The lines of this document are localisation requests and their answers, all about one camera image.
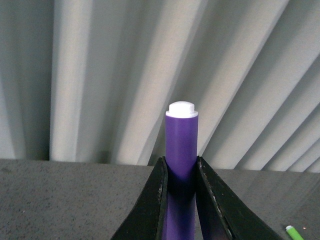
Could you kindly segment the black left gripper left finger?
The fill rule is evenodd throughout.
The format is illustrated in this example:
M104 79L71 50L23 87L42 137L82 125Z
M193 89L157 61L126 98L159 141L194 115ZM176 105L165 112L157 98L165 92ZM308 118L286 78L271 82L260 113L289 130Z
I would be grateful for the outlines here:
M168 167L160 157L134 207L111 237L113 240L162 240L167 221Z

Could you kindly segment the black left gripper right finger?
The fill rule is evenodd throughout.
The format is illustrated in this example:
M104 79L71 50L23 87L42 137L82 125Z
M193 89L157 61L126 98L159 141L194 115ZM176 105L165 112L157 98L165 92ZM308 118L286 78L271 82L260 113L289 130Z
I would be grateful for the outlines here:
M204 240L281 240L211 166L196 161L196 206Z

